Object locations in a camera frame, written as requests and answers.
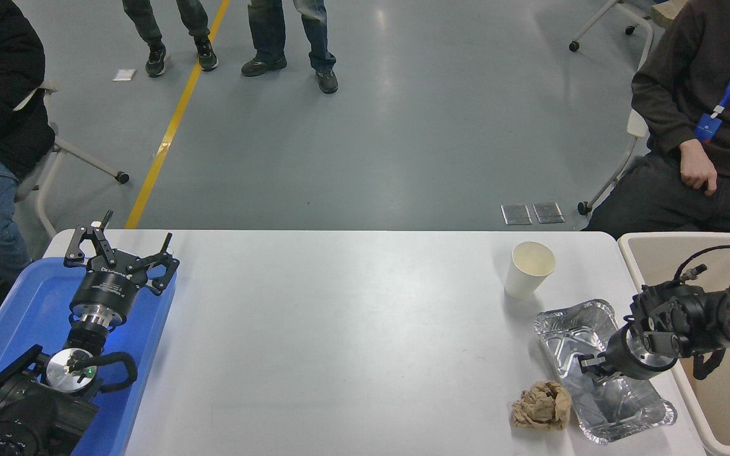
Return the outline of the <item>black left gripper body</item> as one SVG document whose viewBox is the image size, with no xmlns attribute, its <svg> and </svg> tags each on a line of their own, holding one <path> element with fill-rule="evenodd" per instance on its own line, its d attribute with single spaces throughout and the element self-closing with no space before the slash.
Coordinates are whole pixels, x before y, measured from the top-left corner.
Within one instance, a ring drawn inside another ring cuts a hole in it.
<svg viewBox="0 0 730 456">
<path fill-rule="evenodd" d="M 93 256 L 86 263 L 78 290 L 75 292 L 70 311 L 81 317 L 91 308 L 107 308 L 120 317 L 128 317 L 139 289 L 148 280 L 150 266 L 141 265 L 138 256 L 116 251 L 115 263 L 104 256 Z"/>
</svg>

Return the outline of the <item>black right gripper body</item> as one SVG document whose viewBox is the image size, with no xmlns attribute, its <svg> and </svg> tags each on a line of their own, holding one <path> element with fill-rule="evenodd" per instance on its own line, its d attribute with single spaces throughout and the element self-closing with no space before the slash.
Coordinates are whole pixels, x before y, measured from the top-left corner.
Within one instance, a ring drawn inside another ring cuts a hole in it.
<svg viewBox="0 0 730 456">
<path fill-rule="evenodd" d="M 645 352 L 647 360 L 641 360 L 645 349 L 637 337 L 632 337 L 632 324 L 626 324 L 608 340 L 605 350 L 606 375 L 627 376 L 634 380 L 649 380 L 663 372 L 663 362 L 654 360 Z"/>
</svg>

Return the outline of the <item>person's hand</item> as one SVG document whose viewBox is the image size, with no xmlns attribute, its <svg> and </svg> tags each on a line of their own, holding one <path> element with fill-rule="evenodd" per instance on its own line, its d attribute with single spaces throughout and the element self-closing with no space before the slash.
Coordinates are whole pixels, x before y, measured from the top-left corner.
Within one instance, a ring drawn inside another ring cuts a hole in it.
<svg viewBox="0 0 730 456">
<path fill-rule="evenodd" d="M 690 139 L 679 145 L 681 157 L 681 182 L 687 187 L 702 190 L 706 196 L 713 196 L 717 190 L 717 170 L 708 158 L 702 143 Z"/>
</svg>

